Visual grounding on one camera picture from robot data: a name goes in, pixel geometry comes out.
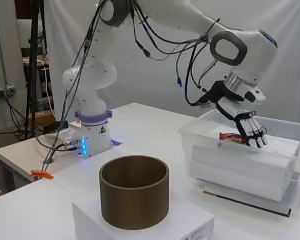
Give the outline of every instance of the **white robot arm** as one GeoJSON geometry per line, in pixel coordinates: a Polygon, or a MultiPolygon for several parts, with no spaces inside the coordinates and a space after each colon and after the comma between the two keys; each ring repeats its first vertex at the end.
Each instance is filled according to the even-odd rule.
{"type": "MultiPolygon", "coordinates": [[[[215,103],[222,114],[236,122],[247,144],[251,140],[255,140],[258,147],[266,144],[265,129],[253,118],[255,113],[246,110],[241,103],[260,104],[265,100],[257,85],[276,53],[277,43],[270,35],[262,31],[226,28],[205,16],[189,0],[101,0],[97,6],[101,20],[95,34],[88,39],[91,49],[76,96],[81,105],[77,116],[83,125],[81,136],[85,151],[82,150],[82,155],[93,156],[111,146],[107,128],[111,113],[98,98],[96,90],[116,81],[115,67],[107,61],[114,37],[112,28],[122,26],[129,15],[136,16],[135,12],[141,12],[159,24],[198,33],[210,42],[213,57],[233,68],[225,81],[217,81],[192,105],[215,103]]],[[[63,81],[68,90],[78,71],[79,67],[75,66],[64,73],[63,81]]]]}

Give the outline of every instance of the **clear plastic bin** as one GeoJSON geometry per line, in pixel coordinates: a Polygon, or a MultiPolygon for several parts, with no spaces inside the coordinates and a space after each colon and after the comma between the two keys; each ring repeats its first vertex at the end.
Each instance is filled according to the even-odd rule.
{"type": "MultiPolygon", "coordinates": [[[[268,135],[300,141],[299,123],[263,117],[257,117],[257,121],[268,129],[268,135]]],[[[246,192],[250,198],[252,196],[260,199],[260,201],[268,201],[270,204],[277,204],[289,209],[300,208],[300,157],[298,152],[296,156],[284,155],[212,138],[208,136],[207,132],[214,128],[216,124],[235,128],[234,122],[226,119],[217,110],[212,110],[179,130],[182,135],[188,175],[215,183],[218,186],[224,185],[229,189],[239,190],[240,194],[246,192]],[[260,167],[259,160],[255,161],[257,158],[266,162],[266,164],[269,163],[269,166],[265,165],[266,167],[264,167],[262,165],[260,167]],[[214,171],[218,172],[219,175],[213,175],[212,172],[214,171]],[[224,177],[220,175],[222,171],[224,171],[225,175],[230,176],[228,178],[229,181],[222,179],[224,177]],[[253,180],[251,182],[250,179],[249,181],[244,181],[245,177],[253,180]],[[264,180],[269,184],[262,182],[262,185],[259,180],[264,180]],[[280,188],[275,188],[277,182],[282,184],[282,195],[280,195],[280,188]],[[278,191],[276,195],[267,195],[266,189],[260,187],[271,184],[278,191]]],[[[267,187],[269,187],[269,191],[272,191],[271,186],[266,186],[265,188],[267,187]]]]}

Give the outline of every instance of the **white backdrop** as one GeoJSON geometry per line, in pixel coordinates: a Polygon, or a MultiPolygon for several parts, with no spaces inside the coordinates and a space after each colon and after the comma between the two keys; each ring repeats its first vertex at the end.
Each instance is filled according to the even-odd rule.
{"type": "MultiPolygon", "coordinates": [[[[95,0],[45,2],[53,97],[56,113],[60,116],[65,92],[62,73],[71,66],[78,51],[89,16],[94,11],[95,0]]],[[[229,27],[262,29],[276,38],[279,52],[260,84],[267,102],[257,109],[258,114],[300,122],[300,0],[193,0],[192,3],[210,17],[221,18],[221,22],[229,27]]],[[[180,40],[195,36],[153,22],[150,24],[166,38],[180,40]]],[[[183,90],[176,84],[174,57],[165,62],[151,61],[137,47],[132,26],[116,31],[113,61],[118,70],[118,80],[100,91],[110,109],[138,102],[192,116],[202,114],[186,104],[183,90]]],[[[152,55],[161,57],[151,48],[141,27],[137,32],[152,55]]],[[[182,58],[184,67],[188,57],[182,58]]],[[[200,74],[210,61],[211,55],[206,51],[196,63],[195,72],[200,74]]],[[[217,65],[205,78],[204,87],[223,79],[228,72],[228,67],[217,65]]],[[[191,94],[195,96],[194,89],[191,89],[191,94]]]]}

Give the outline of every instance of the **cardboard tube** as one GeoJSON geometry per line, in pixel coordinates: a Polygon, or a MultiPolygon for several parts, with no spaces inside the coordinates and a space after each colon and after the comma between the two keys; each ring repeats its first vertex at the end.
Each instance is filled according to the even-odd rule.
{"type": "Polygon", "coordinates": [[[127,156],[100,172],[101,211],[112,226],[138,230],[161,222],[169,212],[169,168],[152,157],[127,156]]]}

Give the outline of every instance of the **blue led light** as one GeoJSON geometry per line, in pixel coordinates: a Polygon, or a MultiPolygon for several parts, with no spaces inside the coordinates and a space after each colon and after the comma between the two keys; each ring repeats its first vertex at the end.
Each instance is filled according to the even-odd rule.
{"type": "Polygon", "coordinates": [[[87,155],[87,144],[85,139],[81,139],[83,155],[87,155]]]}

